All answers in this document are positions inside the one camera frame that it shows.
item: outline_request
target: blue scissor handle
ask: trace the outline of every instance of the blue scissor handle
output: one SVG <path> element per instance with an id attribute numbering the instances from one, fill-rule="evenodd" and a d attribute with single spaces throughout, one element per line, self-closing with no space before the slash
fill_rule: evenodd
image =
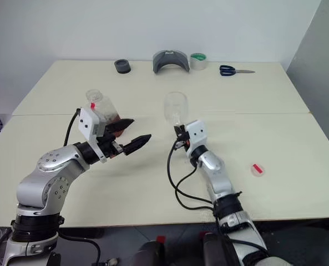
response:
<path id="1" fill-rule="evenodd" d="M 230 65 L 221 65 L 220 74 L 221 76 L 233 76 L 236 74 L 236 69 Z"/>

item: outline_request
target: plastic bottle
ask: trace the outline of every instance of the plastic bottle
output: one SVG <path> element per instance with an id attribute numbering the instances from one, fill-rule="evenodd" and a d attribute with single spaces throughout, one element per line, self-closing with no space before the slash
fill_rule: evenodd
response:
<path id="1" fill-rule="evenodd" d="M 88 90 L 86 93 L 90 108 L 102 114 L 109 123 L 120 120 L 120 116 L 109 97 L 104 96 L 99 90 Z M 122 131 L 115 132 L 114 135 L 119 137 Z"/>

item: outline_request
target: clear plastic bottle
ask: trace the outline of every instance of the clear plastic bottle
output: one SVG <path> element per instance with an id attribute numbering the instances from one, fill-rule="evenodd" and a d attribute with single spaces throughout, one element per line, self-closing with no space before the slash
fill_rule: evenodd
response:
<path id="1" fill-rule="evenodd" d="M 120 116 L 109 97 L 104 96 L 99 90 L 88 90 L 86 93 L 90 108 L 102 114 L 109 123 L 120 120 Z M 115 132 L 115 136 L 119 137 L 122 131 Z"/>

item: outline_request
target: gray plastic object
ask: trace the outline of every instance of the gray plastic object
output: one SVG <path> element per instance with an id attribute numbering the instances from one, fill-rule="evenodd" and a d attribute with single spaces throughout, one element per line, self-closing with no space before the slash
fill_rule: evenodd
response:
<path id="1" fill-rule="evenodd" d="M 163 50 L 153 55 L 153 72 L 158 73 L 165 65 L 174 64 L 189 72 L 189 62 L 186 54 L 178 50 Z"/>
<path id="2" fill-rule="evenodd" d="M 117 72 L 120 74 L 126 74 L 131 71 L 130 63 L 126 59 L 116 60 L 114 63 Z"/>

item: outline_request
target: white table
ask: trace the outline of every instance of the white table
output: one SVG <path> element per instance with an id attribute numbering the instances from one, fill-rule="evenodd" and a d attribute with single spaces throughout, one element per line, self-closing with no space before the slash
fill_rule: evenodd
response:
<path id="1" fill-rule="evenodd" d="M 198 118 L 207 126 L 207 147 L 225 160 L 236 190 L 243 191 L 240 201 L 254 220 L 329 217 L 329 142 L 311 114 L 203 113 Z M 69 119 L 14 116 L 0 134 L 0 226 L 15 217 L 17 184 L 41 155 L 62 145 Z M 175 138 L 172 128 L 153 115 L 134 119 L 119 143 L 147 133 L 152 139 L 136 153 L 96 163 L 78 177 L 62 210 L 65 226 L 213 221 L 208 211 L 187 211 L 175 201 L 165 169 Z M 69 143 L 78 141 L 84 139 L 74 127 Z M 251 174 L 253 163 L 265 168 L 263 176 Z M 175 180 L 191 169 L 184 150 L 174 153 Z M 207 197 L 198 173 L 183 183 L 183 190 Z"/>
<path id="2" fill-rule="evenodd" d="M 279 63 L 228 63 L 253 74 L 222 77 L 220 63 L 188 74 L 177 66 L 155 75 L 152 62 L 130 62 L 131 72 L 118 74 L 112 61 L 57 61 L 25 97 L 14 115 L 73 114 L 89 89 L 111 98 L 121 115 L 163 116 L 163 99 L 184 92 L 190 112 L 307 113 L 308 108 Z"/>

